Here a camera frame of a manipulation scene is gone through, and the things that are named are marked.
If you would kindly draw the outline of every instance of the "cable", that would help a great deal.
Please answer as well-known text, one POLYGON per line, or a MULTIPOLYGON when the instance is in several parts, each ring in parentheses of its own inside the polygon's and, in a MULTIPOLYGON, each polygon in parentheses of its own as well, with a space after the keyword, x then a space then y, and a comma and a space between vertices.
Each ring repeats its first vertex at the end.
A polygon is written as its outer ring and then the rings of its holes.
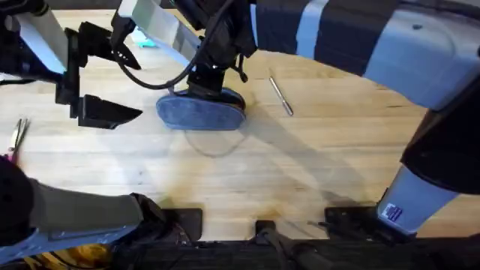
POLYGON ((25 85, 28 83, 36 82, 34 79, 4 79, 0 81, 0 86, 8 86, 8 85, 25 85))
POLYGON ((121 71, 123 71, 123 73, 125 75, 127 75, 127 77, 130 80, 132 80, 134 83, 136 83, 139 86, 142 86, 144 88, 151 89, 151 90, 161 90, 161 89, 172 88, 175 84, 180 83, 180 81, 182 81, 191 72, 191 69, 194 68, 195 64, 197 63, 198 58, 203 53, 207 44, 212 39, 213 34, 215 33, 215 30, 217 29, 217 27, 220 25, 220 21, 221 21, 222 16, 227 11, 227 9, 230 7, 230 5, 232 5, 233 2, 234 2, 234 0, 226 0, 225 4, 223 4, 223 6, 220 8, 220 10, 215 14, 215 17, 213 18, 213 21, 212 21, 213 23, 211 24, 212 25, 211 31, 209 31, 209 33, 203 39, 202 43, 200 44, 199 49, 196 51, 195 56, 192 58, 190 63, 188 63, 187 67, 177 77, 165 82, 164 84, 160 84, 160 85, 152 85, 152 84, 143 82, 142 80, 136 78, 125 67, 125 65, 122 64, 122 60, 120 59, 119 53, 118 53, 117 50, 115 50, 113 52, 113 56, 115 57, 115 60, 118 64, 118 66, 120 67, 121 71))
POLYGON ((54 256, 55 259, 57 259, 60 263, 67 266, 67 268, 80 269, 80 270, 103 270, 104 269, 104 268, 83 267, 83 266, 74 265, 74 264, 71 264, 71 263, 67 262, 66 260, 62 259, 57 253, 55 253, 55 251, 50 251, 49 253, 52 256, 54 256))

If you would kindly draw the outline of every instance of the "wood grain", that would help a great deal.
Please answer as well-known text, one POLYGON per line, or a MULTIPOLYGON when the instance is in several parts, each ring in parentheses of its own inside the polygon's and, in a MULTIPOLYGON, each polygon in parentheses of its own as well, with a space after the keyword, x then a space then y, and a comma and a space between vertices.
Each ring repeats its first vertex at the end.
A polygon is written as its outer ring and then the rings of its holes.
MULTIPOLYGON (((57 11, 65 27, 88 20, 110 27, 110 10, 57 11)), ((129 43, 150 83, 182 67, 159 49, 129 43)), ((32 119, 21 152, 25 172, 59 188, 96 194, 139 192, 162 206, 204 209, 204 240, 248 239, 257 218, 273 218, 295 238, 325 237, 308 225, 326 206, 373 204, 390 185, 398 160, 425 110, 366 79, 314 61, 258 52, 242 83, 225 85, 247 102, 247 123, 233 132, 166 128, 155 112, 164 91, 140 88, 115 63, 91 58, 81 92, 144 113, 116 130, 77 127, 55 87, 36 82, 1 87, 0 146, 20 116, 32 119), (282 107, 273 75, 295 117, 282 107)), ((468 236, 480 230, 480 198, 460 196, 421 229, 420 236, 468 236)))

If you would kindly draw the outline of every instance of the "silver pen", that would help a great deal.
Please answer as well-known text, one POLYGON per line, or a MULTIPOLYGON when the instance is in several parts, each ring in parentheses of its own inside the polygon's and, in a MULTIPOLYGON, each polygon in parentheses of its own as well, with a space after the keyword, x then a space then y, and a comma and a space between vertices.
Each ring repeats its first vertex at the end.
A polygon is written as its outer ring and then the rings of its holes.
POLYGON ((288 102, 285 100, 284 94, 282 94, 282 91, 280 91, 280 89, 278 88, 277 83, 275 82, 275 80, 273 79, 273 77, 270 76, 270 79, 269 79, 269 80, 270 80, 271 85, 273 86, 273 88, 274 88, 275 91, 277 92, 278 98, 280 98, 280 100, 282 101, 282 105, 283 105, 283 108, 285 108, 286 113, 288 113, 289 116, 293 116, 292 107, 291 107, 290 104, 288 104, 288 102))

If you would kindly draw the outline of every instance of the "label sticker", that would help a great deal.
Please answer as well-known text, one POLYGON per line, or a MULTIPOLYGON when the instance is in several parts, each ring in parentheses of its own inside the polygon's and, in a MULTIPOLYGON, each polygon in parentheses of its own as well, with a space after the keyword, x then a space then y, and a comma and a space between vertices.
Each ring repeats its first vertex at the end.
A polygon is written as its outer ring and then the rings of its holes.
POLYGON ((384 218, 388 218, 390 221, 395 222, 400 217, 400 215, 402 215, 403 211, 404 210, 402 210, 402 208, 389 203, 387 207, 385 207, 385 209, 383 210, 382 216, 384 218))

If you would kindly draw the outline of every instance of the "wooden table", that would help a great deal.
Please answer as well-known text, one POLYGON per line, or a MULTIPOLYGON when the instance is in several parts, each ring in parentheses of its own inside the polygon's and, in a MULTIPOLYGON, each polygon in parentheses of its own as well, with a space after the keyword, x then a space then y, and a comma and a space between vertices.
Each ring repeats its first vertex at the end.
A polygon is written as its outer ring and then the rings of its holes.
MULTIPOLYGON (((113 12, 55 15, 76 29, 84 20, 110 27, 113 12)), ((138 76, 149 83, 182 69, 159 49, 130 47, 144 68, 138 76)), ((54 104, 54 85, 2 86, 0 146, 7 146, 15 121, 28 116, 21 166, 29 176, 75 191, 138 192, 165 207, 199 206, 204 240, 248 239, 257 218, 275 219, 294 238, 325 237, 308 221, 321 221, 326 206, 380 199, 424 109, 381 85, 299 57, 258 52, 245 69, 248 83, 236 73, 225 82, 247 102, 248 120, 238 131, 170 130, 155 112, 165 91, 140 88, 115 63, 91 58, 81 72, 82 94, 139 108, 138 119, 116 130, 77 127, 68 107, 54 104), (285 113, 270 75, 295 117, 285 113)), ((460 196, 419 235, 468 236, 480 231, 479 215, 480 197, 460 196)))

